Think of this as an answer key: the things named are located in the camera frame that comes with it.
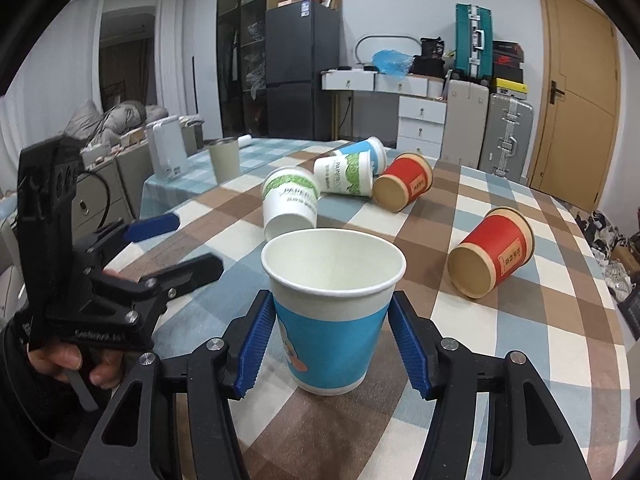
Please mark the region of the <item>person's left hand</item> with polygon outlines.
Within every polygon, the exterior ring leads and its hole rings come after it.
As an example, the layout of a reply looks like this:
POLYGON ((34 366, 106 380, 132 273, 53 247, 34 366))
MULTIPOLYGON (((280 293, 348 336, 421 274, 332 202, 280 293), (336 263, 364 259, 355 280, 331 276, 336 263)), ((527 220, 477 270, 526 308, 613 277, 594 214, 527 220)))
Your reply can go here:
MULTIPOLYGON (((59 382, 69 382, 68 372, 78 372, 82 367, 82 355, 73 344, 54 342, 37 350, 28 349, 32 367, 43 375, 54 377, 59 382)), ((89 374, 90 382, 101 389, 113 389, 122 381, 124 354, 117 350, 101 350, 89 374)))

